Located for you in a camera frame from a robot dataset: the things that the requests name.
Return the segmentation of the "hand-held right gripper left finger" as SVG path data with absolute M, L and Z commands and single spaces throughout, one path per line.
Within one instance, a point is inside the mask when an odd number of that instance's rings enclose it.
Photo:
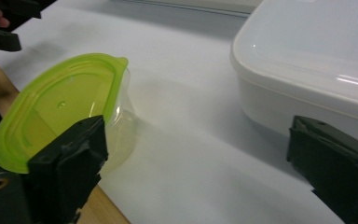
M 82 119 L 28 162 L 29 179 L 41 202 L 43 224 L 74 224 L 79 210 L 101 180 L 108 159 L 104 120 Z

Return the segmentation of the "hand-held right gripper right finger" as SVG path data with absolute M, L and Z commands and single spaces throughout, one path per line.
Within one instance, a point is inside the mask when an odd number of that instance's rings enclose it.
M 293 118 L 287 161 L 345 224 L 358 224 L 358 140 L 317 119 Z

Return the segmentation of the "green plastic bowl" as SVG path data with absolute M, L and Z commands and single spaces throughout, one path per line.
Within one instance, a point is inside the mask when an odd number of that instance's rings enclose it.
M 0 122 L 0 166 L 26 174 L 27 161 L 75 122 L 102 115 L 105 173 L 133 152 L 137 118 L 128 95 L 129 60 L 88 53 L 49 68 L 15 98 Z

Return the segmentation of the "white lidded plastic box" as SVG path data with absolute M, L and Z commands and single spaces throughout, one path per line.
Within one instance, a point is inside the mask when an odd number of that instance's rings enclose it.
M 358 0 L 263 0 L 230 60 L 249 119 L 286 136 L 304 116 L 358 139 Z

